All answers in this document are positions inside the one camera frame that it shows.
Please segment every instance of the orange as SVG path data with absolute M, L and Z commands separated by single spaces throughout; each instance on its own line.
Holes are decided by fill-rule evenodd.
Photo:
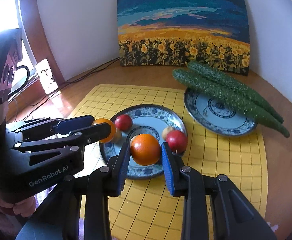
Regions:
M 99 118 L 99 119 L 96 119 L 92 125 L 95 125 L 95 124 L 100 124 L 100 123 L 103 123 L 103 122 L 106 122 L 108 123 L 110 126 L 111 126 L 111 132 L 110 132 L 110 135 L 103 139 L 103 140 L 100 140 L 99 142 L 101 143 L 107 143 L 107 142 L 110 142 L 112 140 L 112 138 L 115 136 L 115 133 L 116 133 L 116 127 L 115 125 L 113 124 L 113 122 L 111 120 L 108 120 L 106 118 Z
M 134 161 L 143 166 L 155 164 L 161 154 L 158 140 L 148 133 L 142 133 L 132 141 L 130 152 Z

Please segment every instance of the yellow grid mat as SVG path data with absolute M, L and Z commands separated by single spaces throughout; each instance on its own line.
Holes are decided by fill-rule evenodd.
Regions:
M 185 164 L 204 175 L 226 174 L 247 199 L 265 216 L 267 202 L 267 163 L 262 133 L 258 129 L 248 136 L 228 138 L 206 130 L 187 112 L 183 90 L 129 85 L 98 85 L 81 101 L 70 117 L 91 114 L 110 119 L 117 112 L 138 104 L 156 104 L 176 112 L 188 132 Z M 85 176 L 105 165 L 99 143 L 86 146 L 85 169 L 76 176 Z M 85 196 L 81 217 L 84 216 Z M 213 239 L 212 214 L 206 196 Z M 120 240 L 180 240 L 183 197 L 173 198 L 166 189 L 165 177 L 146 180 L 127 179 L 121 196 L 108 201 L 110 227 Z

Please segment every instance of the sunflower field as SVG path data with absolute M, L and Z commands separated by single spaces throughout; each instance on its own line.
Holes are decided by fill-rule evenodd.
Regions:
M 249 44 L 216 36 L 119 39 L 121 66 L 186 66 L 197 60 L 222 71 L 248 75 L 249 55 Z

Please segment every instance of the power cord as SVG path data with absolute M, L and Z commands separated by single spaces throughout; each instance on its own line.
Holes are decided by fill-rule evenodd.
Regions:
M 84 80 L 85 78 L 87 78 L 87 77 L 90 76 L 91 74 L 94 74 L 94 73 L 100 72 L 100 71 L 102 71 L 102 70 L 108 68 L 111 64 L 113 64 L 113 63 L 116 62 L 117 60 L 119 60 L 119 57 L 117 57 L 117 58 L 115 58 L 115 59 L 112 59 L 112 60 L 110 60 L 110 61 L 108 61 L 108 62 L 106 62 L 106 63 L 104 63 L 104 64 L 102 64 L 102 65 L 100 65 L 100 66 L 98 66 L 98 67 L 93 68 L 90 72 L 88 72 L 87 74 L 85 74 L 84 76 L 82 76 L 82 77 L 80 77 L 80 78 L 77 78 L 77 79 L 75 79 L 75 80 L 73 80 L 73 81 L 71 81 L 71 82 L 66 82 L 65 85 L 64 85 L 63 87 L 58 88 L 58 89 L 52 91 L 51 93 L 49 93 L 48 95 L 46 95 L 45 97 L 48 96 L 48 98 L 47 98 L 43 103 L 41 103 L 39 106 L 37 106 L 34 110 L 32 110 L 32 111 L 31 111 L 26 117 L 24 117 L 24 118 L 22 119 L 22 121 L 24 121 L 26 118 L 28 118 L 29 116 L 31 116 L 31 115 L 32 115 L 32 114 L 33 114 L 38 108 L 40 108 L 42 105 L 44 105 L 48 100 L 51 100 L 52 98 L 54 98 L 54 95 L 55 95 L 57 92 L 63 90 L 64 88 L 66 88 L 67 86 L 69 86 L 69 85 L 71 85 L 71 84 L 74 84 L 74 83 L 77 83 L 77 82 L 80 82 L 80 81 Z M 107 63 L 108 63 L 107 66 L 105 66 L 105 67 L 102 68 L 102 69 L 98 69 L 98 68 L 104 66 L 104 65 L 107 64 Z M 43 97 L 38 103 L 36 103 L 36 104 L 34 104 L 34 105 L 31 105 L 31 106 L 36 106 L 36 105 L 38 105 L 38 104 L 39 104 L 39 103 L 40 103 L 45 97 Z
M 62 89 L 64 89 L 65 87 L 67 87 L 68 85 L 70 85 L 70 84 L 74 84 L 74 83 L 80 82 L 80 81 L 82 81 L 83 79 L 85 79 L 86 77 L 90 76 L 90 75 L 93 74 L 93 73 L 97 73 L 97 72 L 99 72 L 99 71 L 104 70 L 105 68 L 109 67 L 111 64 L 113 64 L 114 62 L 116 62 L 117 60 L 119 60 L 119 57 L 117 57 L 117 58 L 115 58 L 115 59 L 112 59 L 112 60 L 110 60 L 110 61 L 107 61 L 107 62 L 105 62 L 104 64 L 99 65 L 98 67 L 93 68 L 90 72 L 86 73 L 84 76 L 82 76 L 82 77 L 80 77 L 80 78 L 77 78 L 77 79 L 75 79 L 75 80 L 73 80 L 73 81 L 71 81 L 71 82 L 65 82 L 65 83 L 64 83 L 64 86 L 63 86 L 62 88 L 57 88 L 56 90 L 50 92 L 49 94 L 47 94 L 46 96 L 44 96 L 43 98 L 41 98 L 37 103 L 35 103 L 35 104 L 33 104 L 33 105 L 30 105 L 30 106 L 36 106 L 36 105 L 38 105 L 38 104 L 39 104 L 44 98 L 49 97 L 50 95 L 54 94 L 56 91 L 62 90 Z M 102 69 L 100 69 L 100 70 L 95 71 L 96 69 L 98 69 L 98 68 L 104 66 L 104 65 L 107 64 L 107 63 L 109 63 L 109 64 L 108 64 L 105 68 L 102 68 Z
M 16 103 L 16 114 L 15 114 L 15 120 L 14 120 L 14 122 L 16 122 L 17 115 L 18 115 L 18 103 L 17 103 L 17 100 L 15 98 L 13 98 L 12 100 L 14 100 Z
M 17 71 L 17 70 L 20 70 L 20 69 L 22 69 L 22 68 L 23 68 L 23 69 L 26 69 L 26 71 L 27 71 L 27 76 L 26 76 L 25 82 L 24 82 L 24 84 L 22 84 L 19 88 L 17 88 L 15 91 L 11 92 L 11 93 L 8 95 L 8 98 L 10 98 L 10 97 L 12 97 L 13 95 L 17 94 L 17 93 L 18 93 L 19 91 L 21 91 L 21 90 L 27 85 L 27 83 L 28 83 L 29 76 L 30 76 L 30 71 L 29 71 L 28 67 L 25 66 L 25 65 L 21 65 L 21 66 L 18 66 L 18 67 L 16 68 L 16 71 Z

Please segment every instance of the human hand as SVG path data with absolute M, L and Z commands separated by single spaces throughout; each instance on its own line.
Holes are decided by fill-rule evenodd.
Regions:
M 23 201 L 15 204 L 6 203 L 0 198 L 0 211 L 3 213 L 8 213 L 10 215 L 20 214 L 22 217 L 29 217 L 34 213 L 35 205 L 36 200 L 34 196 L 24 199 Z M 7 209 L 12 209 L 13 212 L 7 212 Z

